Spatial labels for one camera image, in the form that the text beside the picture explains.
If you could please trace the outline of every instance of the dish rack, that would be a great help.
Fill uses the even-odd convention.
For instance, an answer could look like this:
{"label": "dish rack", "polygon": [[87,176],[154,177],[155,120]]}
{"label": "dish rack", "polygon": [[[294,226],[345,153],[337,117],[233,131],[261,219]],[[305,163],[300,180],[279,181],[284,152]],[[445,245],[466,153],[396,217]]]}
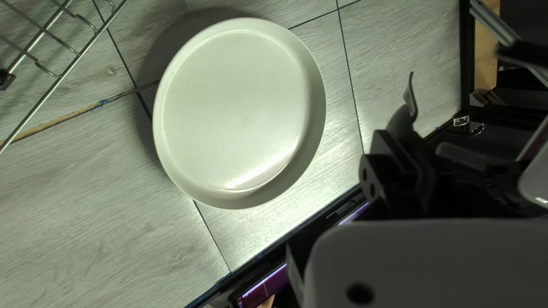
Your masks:
{"label": "dish rack", "polygon": [[[37,31],[36,35],[32,37],[32,39],[25,45],[24,47],[20,47],[20,45],[16,44],[13,40],[9,40],[3,33],[0,33],[0,44],[6,44],[8,47],[11,47],[15,49],[16,52],[19,52],[19,55],[15,57],[15,59],[11,62],[11,64],[7,68],[0,67],[0,91],[5,91],[9,89],[9,86],[12,83],[17,82],[16,80],[16,74],[18,72],[18,67],[22,63],[22,61],[25,58],[29,58],[32,61],[34,61],[34,64],[36,67],[41,70],[41,73],[48,74],[52,76],[53,83],[49,87],[47,91],[42,95],[42,97],[36,102],[36,104],[29,110],[27,115],[20,121],[20,123],[16,126],[16,128],[9,134],[9,136],[0,144],[0,154],[4,151],[4,149],[12,143],[17,135],[21,132],[23,126],[30,120],[32,116],[35,115],[35,113],[38,111],[38,109],[44,104],[44,102],[52,95],[52,93],[56,90],[56,88],[61,84],[63,79],[70,73],[70,71],[78,64],[80,59],[86,54],[86,52],[92,47],[92,45],[97,41],[99,36],[103,34],[110,23],[116,18],[116,16],[120,13],[120,11],[124,8],[124,6],[128,3],[129,0],[123,0],[120,2],[119,5],[115,5],[112,0],[81,0],[85,2],[90,2],[92,5],[95,6],[97,9],[98,14],[101,16],[102,25],[96,26],[92,22],[90,22],[85,17],[74,14],[71,9],[69,8],[69,5],[73,2],[76,2],[75,0],[65,0],[62,3],[59,3],[57,0],[41,0],[42,2],[50,2],[53,4],[52,11],[45,13],[45,14],[51,14],[51,17],[45,22],[45,24],[40,24],[39,22],[35,21],[33,18],[31,18],[28,14],[25,13],[23,9],[20,9],[13,5],[12,3],[8,2],[7,0],[0,0],[0,10],[10,10],[11,13],[16,14],[17,16],[23,18],[28,22],[29,25],[32,25]],[[99,1],[106,1],[109,7],[109,16],[107,18],[103,18],[100,14],[99,7],[97,6]],[[59,20],[59,18],[62,15],[68,15],[70,16],[71,22],[74,23],[84,23],[87,25],[92,31],[93,34],[91,35],[90,39],[87,41],[87,43],[84,45],[84,47],[78,51],[75,48],[71,47],[67,42],[61,40],[59,37],[54,35],[52,33],[52,29],[55,27],[55,23]],[[64,70],[62,70],[62,73],[56,74],[53,70],[49,69],[47,65],[43,65],[40,60],[33,55],[33,50],[38,42],[44,38],[49,37],[53,40],[55,40],[59,45],[61,45],[63,48],[69,50],[71,54],[74,56],[70,63],[65,67]]]}

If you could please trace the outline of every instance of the tile grout line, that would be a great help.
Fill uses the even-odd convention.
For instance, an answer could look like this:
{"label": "tile grout line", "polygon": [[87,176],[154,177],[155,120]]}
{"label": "tile grout line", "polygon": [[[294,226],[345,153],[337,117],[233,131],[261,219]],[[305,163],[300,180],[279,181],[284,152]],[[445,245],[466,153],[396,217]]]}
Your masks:
{"label": "tile grout line", "polygon": [[340,7],[339,9],[342,9],[342,8],[346,8],[347,6],[349,6],[349,5],[353,5],[354,3],[356,3],[356,2],[360,2],[360,1],[361,1],[361,0],[356,0],[356,1],[350,2],[349,4],[345,4],[345,5],[343,5],[343,6],[342,6],[342,7]]}
{"label": "tile grout line", "polygon": [[302,25],[304,25],[304,24],[307,23],[307,22],[310,22],[310,21],[312,21],[312,20],[316,20],[316,19],[318,19],[318,18],[320,18],[320,17],[324,17],[324,16],[326,16],[327,14],[333,13],[334,11],[337,11],[337,9],[334,9],[334,10],[332,10],[332,11],[329,11],[329,12],[327,12],[327,13],[325,13],[325,14],[320,15],[320,16],[316,16],[316,17],[314,17],[314,18],[312,18],[312,19],[309,19],[309,20],[307,20],[307,21],[301,22],[300,24],[297,24],[297,25],[295,25],[295,26],[291,26],[291,27],[287,28],[287,30],[291,30],[291,29],[293,29],[293,28],[297,28],[298,26],[302,26]]}
{"label": "tile grout line", "polygon": [[[101,20],[105,22],[105,19],[103,18],[103,15],[101,14],[101,11],[99,10],[99,7],[97,6],[97,2],[95,0],[93,1],[93,5],[95,6],[95,9],[97,10],[97,13],[99,14],[99,17],[101,17]],[[116,41],[114,40],[114,36],[112,36],[112,33],[110,32],[110,29],[107,28],[107,33],[109,34],[110,40],[112,41],[112,44],[114,45],[114,48],[116,49],[116,52],[118,53],[118,56],[120,57],[120,60],[122,61],[122,64],[124,65],[125,70],[128,73],[129,79],[132,81],[133,86],[137,88],[137,83],[135,82],[135,79],[133,78],[132,73],[129,71],[128,65],[124,60],[124,57],[122,56],[122,52],[120,52],[120,49],[118,48],[118,45],[116,44]],[[137,98],[141,102],[141,105],[143,109],[145,110],[145,113],[147,117],[152,120],[152,113],[150,112],[149,108],[146,106],[145,100],[142,98],[142,95],[140,92],[136,92]]]}
{"label": "tile grout line", "polygon": [[192,203],[194,203],[194,206],[198,210],[198,214],[200,214],[200,217],[202,218],[202,221],[204,222],[205,227],[207,228],[207,231],[209,232],[209,235],[211,235],[211,238],[213,239],[215,246],[217,246],[217,250],[219,251],[219,254],[221,254],[222,260],[225,262],[226,268],[229,270],[229,274],[232,274],[232,270],[230,269],[229,264],[226,262],[225,256],[222,254],[221,248],[219,247],[219,244],[217,244],[217,241],[215,240],[213,233],[211,233],[211,230],[209,229],[209,226],[207,225],[206,219],[204,218],[202,211],[200,211],[200,207],[198,206],[198,203],[196,203],[194,199],[192,199]]}
{"label": "tile grout line", "polygon": [[[354,4],[358,1],[361,1],[361,0],[357,0],[357,1],[354,1],[352,3],[349,3],[348,5],[350,4]],[[337,7],[339,7],[339,0],[335,0],[336,4],[337,4]],[[362,152],[365,153],[366,150],[365,148],[363,147],[363,135],[362,135],[362,129],[361,127],[359,126],[359,117],[358,117],[358,106],[356,105],[356,95],[354,94],[354,85],[352,83],[352,74],[350,73],[350,62],[348,60],[348,51],[346,50],[346,41],[344,39],[344,31],[343,31],[343,21],[341,19],[341,12],[340,12],[340,9],[341,8],[338,8],[337,9],[337,14],[339,16],[339,26],[340,26],[340,29],[341,29],[341,37],[342,37],[342,46],[344,47],[344,54],[345,54],[345,58],[346,58],[346,67],[348,69],[348,78],[350,80],[350,90],[352,91],[352,99],[354,101],[354,110],[356,111],[356,122],[358,124],[358,132],[359,132],[359,140],[360,140],[360,145],[362,146]]]}

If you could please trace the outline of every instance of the metal frame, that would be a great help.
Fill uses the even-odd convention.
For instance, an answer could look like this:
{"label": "metal frame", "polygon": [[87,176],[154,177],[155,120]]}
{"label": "metal frame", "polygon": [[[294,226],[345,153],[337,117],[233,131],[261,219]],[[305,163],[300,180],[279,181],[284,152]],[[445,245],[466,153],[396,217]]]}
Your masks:
{"label": "metal frame", "polygon": [[[112,14],[109,16],[108,19],[105,20],[103,25],[101,25],[100,28],[95,27],[91,22],[89,22],[87,19],[82,17],[78,14],[73,14],[67,7],[69,4],[73,2],[73,0],[66,0],[63,4],[57,2],[56,0],[49,0],[53,2],[57,7],[57,11],[52,15],[52,17],[43,25],[41,26],[34,20],[32,20],[30,17],[28,17],[24,12],[20,11],[13,5],[11,5],[6,0],[0,0],[0,5],[3,5],[7,7],[8,9],[15,12],[17,15],[21,16],[25,20],[27,20],[30,24],[36,26],[38,28],[38,33],[29,41],[27,46],[25,48],[20,48],[15,43],[11,42],[4,36],[0,35],[0,41],[3,41],[4,43],[10,45],[14,49],[20,52],[19,56],[15,58],[15,60],[12,62],[12,64],[8,67],[7,70],[2,70],[0,73],[2,75],[0,76],[2,79],[0,81],[2,82],[0,84],[0,87],[2,87],[2,90],[6,90],[7,86],[15,79],[15,75],[13,74],[15,72],[15,69],[21,64],[21,62],[24,60],[25,57],[29,57],[35,62],[35,65],[38,66],[42,71],[49,74],[52,77],[55,77],[56,80],[52,84],[52,86],[44,93],[44,95],[38,100],[38,102],[34,105],[32,109],[28,112],[28,114],[21,120],[21,122],[17,125],[17,127],[12,131],[12,133],[6,138],[4,143],[0,145],[0,154],[5,150],[5,148],[16,138],[17,134],[19,134],[25,126],[25,124],[34,116],[34,114],[38,111],[38,109],[44,104],[44,102],[51,96],[51,94],[56,90],[56,88],[59,86],[59,84],[65,79],[65,77],[70,73],[70,71],[76,66],[76,64],[80,61],[80,59],[86,54],[86,52],[91,48],[91,46],[97,41],[99,36],[105,32],[105,30],[108,28],[110,23],[118,16],[120,11],[125,7],[125,5],[128,3],[129,0],[123,0],[120,5],[116,6],[111,0],[105,0],[108,2],[112,8]],[[63,14],[66,13],[70,17],[73,17],[75,19],[78,19],[82,22],[84,22],[86,25],[88,25],[93,30],[93,36],[88,41],[88,43],[82,48],[82,50],[77,51],[74,48],[72,48],[70,45],[68,45],[63,40],[59,39],[55,35],[53,35],[49,29],[54,25],[54,23],[57,21],[57,19]],[[71,61],[71,63],[64,69],[64,71],[57,75],[51,70],[47,69],[43,65],[39,63],[39,60],[34,57],[30,51],[36,46],[36,44],[42,39],[44,36],[49,36],[56,40],[59,44],[61,44],[66,49],[70,50],[75,54],[75,58]]]}

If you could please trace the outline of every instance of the metal wire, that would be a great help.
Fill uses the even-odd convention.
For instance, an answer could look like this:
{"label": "metal wire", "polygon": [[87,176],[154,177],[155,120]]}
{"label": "metal wire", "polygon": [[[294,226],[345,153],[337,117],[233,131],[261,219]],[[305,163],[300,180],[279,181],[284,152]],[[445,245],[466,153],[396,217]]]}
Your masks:
{"label": "metal wire", "polygon": [[5,6],[7,6],[8,8],[12,9],[12,11],[16,12],[17,14],[19,14],[19,16],[23,17],[24,19],[26,19],[28,22],[30,22],[31,24],[35,25],[38,29],[42,30],[45,34],[49,35],[52,39],[56,40],[59,44],[63,45],[66,49],[70,50],[72,53],[74,53],[75,55],[79,55],[79,53],[76,51],[76,49],[70,47],[67,43],[65,43],[63,40],[61,40],[60,38],[58,38],[57,36],[53,35],[53,33],[49,32],[47,29],[45,29],[44,27],[42,27],[40,24],[38,24],[37,22],[35,22],[34,20],[32,20],[32,18],[28,17],[25,13],[21,12],[18,8],[14,7],[13,5],[9,4],[9,2],[7,2],[6,0],[0,0],[0,2],[4,3]]}
{"label": "metal wire", "polygon": [[[66,8],[69,6],[69,4],[72,3],[72,1],[74,0],[66,0],[62,5]],[[53,16],[45,23],[44,25],[44,29],[50,29],[51,26],[53,26],[53,24],[57,21],[57,19],[59,19],[59,17],[61,17],[61,15],[63,14],[63,10],[61,9],[58,9],[57,12],[55,12],[55,14],[53,14]],[[33,38],[32,40],[27,44],[27,46],[25,47],[25,53],[20,53],[17,58],[15,58],[15,60],[12,62],[12,64],[8,67],[7,71],[9,74],[13,73],[15,71],[15,69],[21,64],[21,62],[25,59],[26,57],[26,53],[28,53],[29,51],[32,50],[32,48],[34,48],[34,46],[36,46],[36,44],[40,41],[40,39],[42,39],[42,37],[44,37],[45,33],[42,32],[42,31],[39,31]]]}
{"label": "metal wire", "polygon": [[17,46],[15,43],[13,43],[12,41],[8,40],[6,37],[4,37],[3,35],[0,35],[0,40],[4,41],[6,44],[10,45],[11,47],[17,49],[20,53],[28,56],[29,58],[31,58],[34,62],[35,62],[35,65],[38,66],[42,71],[50,74],[51,76],[53,77],[59,77],[59,75],[51,72],[49,69],[45,68],[42,64],[40,64],[40,62],[38,61],[38,59],[36,59],[33,55],[31,55],[30,53],[28,53],[26,50],[20,48],[19,46]]}
{"label": "metal wire", "polygon": [[65,8],[63,5],[61,5],[61,3],[55,1],[55,0],[50,0],[51,2],[55,3],[55,5],[57,5],[60,9],[62,9],[65,13],[67,13],[70,17],[72,18],[79,18],[80,20],[82,20],[86,25],[88,25],[92,30],[93,32],[97,33],[97,28],[91,23],[89,22],[89,20],[85,19],[83,16],[81,16],[80,14],[76,14],[74,15],[71,11],[69,11],[69,9]]}
{"label": "metal wire", "polygon": [[[112,1],[106,0],[111,6],[113,6]],[[103,25],[99,29],[94,29],[94,35],[93,37],[88,41],[88,43],[84,46],[84,48],[77,52],[72,47],[70,47],[68,44],[63,42],[62,40],[55,37],[51,32],[48,31],[48,29],[51,27],[55,21],[59,18],[59,16],[65,12],[68,13],[70,16],[77,16],[72,14],[69,10],[66,9],[66,7],[72,2],[72,0],[67,0],[63,3],[63,5],[59,4],[58,11],[48,20],[48,22],[42,27],[38,23],[36,23],[34,20],[29,18],[27,15],[25,15],[23,12],[19,11],[15,7],[13,7],[11,4],[7,3],[5,0],[0,0],[0,2],[4,3],[6,6],[11,8],[14,12],[25,18],[27,21],[35,25],[37,28],[40,29],[40,32],[36,34],[36,36],[29,42],[27,47],[25,49],[20,48],[7,38],[0,36],[0,39],[6,43],[8,43],[10,46],[15,48],[20,52],[20,55],[15,59],[15,61],[10,65],[10,68],[8,72],[13,72],[13,70],[21,63],[21,61],[24,59],[24,57],[28,56],[30,59],[32,59],[35,64],[40,67],[42,70],[47,72],[48,74],[52,76],[56,76],[57,79],[52,84],[52,86],[44,93],[44,95],[40,98],[40,100],[34,105],[34,107],[28,112],[28,114],[23,118],[23,120],[17,125],[17,127],[12,131],[12,133],[6,138],[4,143],[0,145],[0,154],[5,150],[5,148],[15,139],[17,134],[19,134],[22,130],[22,128],[28,123],[28,121],[31,119],[32,116],[38,111],[38,109],[44,104],[44,102],[51,96],[51,94],[56,90],[56,88],[59,86],[59,84],[65,79],[65,77],[68,75],[68,73],[76,66],[76,64],[80,61],[80,59],[86,54],[86,52],[91,48],[91,46],[97,41],[99,36],[103,34],[103,32],[106,31],[109,24],[116,18],[116,16],[120,13],[120,11],[125,7],[125,5],[128,3],[129,0],[123,0],[120,5],[115,7],[110,17],[103,23]],[[45,67],[41,66],[38,62],[38,59],[35,58],[32,54],[29,53],[29,51],[36,45],[36,43],[40,40],[40,38],[43,37],[43,35],[46,34],[59,43],[61,43],[63,46],[65,46],[67,49],[71,50],[74,54],[76,54],[76,57],[72,60],[72,62],[68,65],[67,68],[65,68],[64,72],[61,75],[56,75],[47,70]]]}

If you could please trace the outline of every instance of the screw hole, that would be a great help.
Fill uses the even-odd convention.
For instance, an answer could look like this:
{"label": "screw hole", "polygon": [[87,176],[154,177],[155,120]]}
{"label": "screw hole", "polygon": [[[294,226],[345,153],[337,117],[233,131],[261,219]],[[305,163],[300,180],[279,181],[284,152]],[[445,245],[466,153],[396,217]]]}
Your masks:
{"label": "screw hole", "polygon": [[371,184],[371,186],[369,187],[369,194],[371,195],[371,198],[375,197],[375,193],[375,184]]}
{"label": "screw hole", "polygon": [[353,284],[346,290],[346,296],[359,305],[370,304],[373,301],[373,291],[362,284]]}

